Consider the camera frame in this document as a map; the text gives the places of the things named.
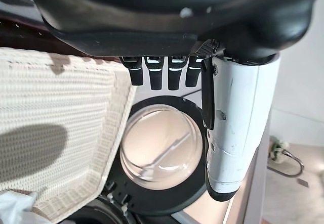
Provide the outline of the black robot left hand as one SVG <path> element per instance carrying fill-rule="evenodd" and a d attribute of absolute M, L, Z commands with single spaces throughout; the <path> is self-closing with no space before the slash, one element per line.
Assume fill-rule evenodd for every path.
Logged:
<path fill-rule="evenodd" d="M 298 42 L 315 0 L 33 0 L 51 34 L 92 56 L 204 57 L 206 185 L 240 187 L 268 118 L 279 52 Z"/>

